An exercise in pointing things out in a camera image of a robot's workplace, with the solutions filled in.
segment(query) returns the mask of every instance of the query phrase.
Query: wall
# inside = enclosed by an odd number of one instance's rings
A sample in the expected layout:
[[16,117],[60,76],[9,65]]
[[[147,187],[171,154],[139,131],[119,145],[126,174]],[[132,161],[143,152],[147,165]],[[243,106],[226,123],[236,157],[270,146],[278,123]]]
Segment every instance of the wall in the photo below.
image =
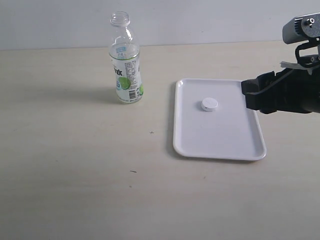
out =
[[0,0],[0,50],[104,47],[109,17],[130,14],[142,45],[280,40],[319,0]]

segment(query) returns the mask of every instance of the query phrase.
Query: table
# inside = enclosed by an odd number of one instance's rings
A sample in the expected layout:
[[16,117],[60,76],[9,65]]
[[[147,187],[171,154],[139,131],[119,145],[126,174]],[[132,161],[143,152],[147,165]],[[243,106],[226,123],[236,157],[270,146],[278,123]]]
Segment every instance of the table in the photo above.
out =
[[318,240],[320,114],[258,114],[267,156],[173,149],[175,82],[252,79],[281,41],[141,48],[121,104],[107,48],[0,51],[0,239]]

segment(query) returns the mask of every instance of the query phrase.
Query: green lime graphic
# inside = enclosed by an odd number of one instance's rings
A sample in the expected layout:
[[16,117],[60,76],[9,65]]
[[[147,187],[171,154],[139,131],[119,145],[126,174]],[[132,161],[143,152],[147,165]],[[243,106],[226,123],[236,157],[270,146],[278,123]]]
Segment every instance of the green lime graphic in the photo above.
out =
[[139,87],[139,91],[140,91],[140,96],[142,96],[144,94],[144,86],[142,84]]
[[119,81],[122,89],[126,90],[126,89],[130,88],[131,83],[128,78],[121,76],[118,78],[118,81]]

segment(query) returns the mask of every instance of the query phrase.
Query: plastic bottle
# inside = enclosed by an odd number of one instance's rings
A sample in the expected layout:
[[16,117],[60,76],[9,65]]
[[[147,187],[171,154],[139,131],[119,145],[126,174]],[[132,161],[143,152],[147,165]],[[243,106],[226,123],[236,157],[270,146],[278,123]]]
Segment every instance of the plastic bottle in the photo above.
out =
[[128,13],[112,13],[110,23],[113,33],[108,49],[116,77],[116,93],[123,103],[135,103],[144,94],[140,76],[140,47],[134,32],[129,28]]

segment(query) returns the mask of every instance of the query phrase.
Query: white tray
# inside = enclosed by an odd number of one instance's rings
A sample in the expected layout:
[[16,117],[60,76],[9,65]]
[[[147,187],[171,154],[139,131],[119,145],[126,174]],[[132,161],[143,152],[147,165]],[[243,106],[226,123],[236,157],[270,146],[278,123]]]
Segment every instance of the white tray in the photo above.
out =
[[[202,100],[214,98],[208,112]],[[266,145],[255,111],[246,108],[241,81],[185,78],[176,83],[173,147],[182,156],[256,161]]]

